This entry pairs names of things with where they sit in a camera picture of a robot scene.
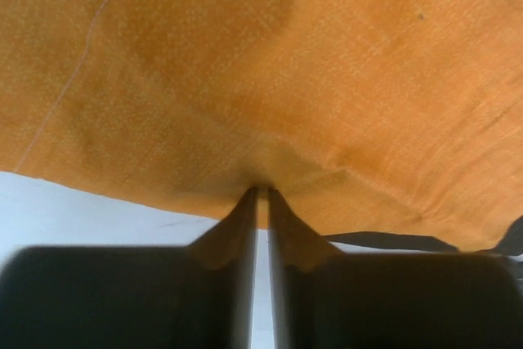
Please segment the orange cartoon cloth placemat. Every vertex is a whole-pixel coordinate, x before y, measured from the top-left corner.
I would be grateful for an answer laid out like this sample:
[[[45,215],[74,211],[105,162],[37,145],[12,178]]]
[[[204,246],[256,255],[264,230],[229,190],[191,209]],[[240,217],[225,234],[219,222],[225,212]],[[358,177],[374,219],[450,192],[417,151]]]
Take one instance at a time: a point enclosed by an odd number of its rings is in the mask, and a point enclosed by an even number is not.
[[[522,214],[522,0],[1,0],[1,169],[486,250]]]

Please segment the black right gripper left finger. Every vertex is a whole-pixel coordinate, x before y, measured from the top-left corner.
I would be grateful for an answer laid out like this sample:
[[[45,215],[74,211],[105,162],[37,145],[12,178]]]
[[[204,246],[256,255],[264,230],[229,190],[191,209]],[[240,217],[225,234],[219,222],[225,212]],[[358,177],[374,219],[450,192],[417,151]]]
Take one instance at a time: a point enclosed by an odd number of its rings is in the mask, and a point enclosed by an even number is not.
[[[185,246],[33,246],[1,271],[4,348],[247,348],[257,191]]]

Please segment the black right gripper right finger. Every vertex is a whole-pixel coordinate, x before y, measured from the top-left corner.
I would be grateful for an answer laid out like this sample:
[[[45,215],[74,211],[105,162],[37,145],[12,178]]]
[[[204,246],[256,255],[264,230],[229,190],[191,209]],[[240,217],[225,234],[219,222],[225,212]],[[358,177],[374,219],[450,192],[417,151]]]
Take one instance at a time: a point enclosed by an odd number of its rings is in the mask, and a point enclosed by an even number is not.
[[[278,348],[519,348],[522,296],[505,258],[347,253],[267,194]]]

